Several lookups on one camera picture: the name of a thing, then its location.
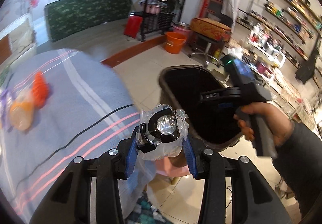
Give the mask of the person right hand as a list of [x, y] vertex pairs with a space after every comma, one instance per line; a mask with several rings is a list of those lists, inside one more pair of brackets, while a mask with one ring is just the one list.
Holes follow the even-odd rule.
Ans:
[[270, 103], [251, 103], [241, 107], [247, 115], [261, 115], [270, 128], [275, 146], [282, 146], [294, 131], [294, 123], [279, 108]]

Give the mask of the dark sleeve forearm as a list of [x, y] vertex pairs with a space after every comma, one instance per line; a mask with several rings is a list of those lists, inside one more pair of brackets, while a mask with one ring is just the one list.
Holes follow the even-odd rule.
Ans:
[[321, 193], [321, 140], [304, 124], [294, 122], [291, 136], [277, 147], [275, 169], [291, 188], [305, 216]]

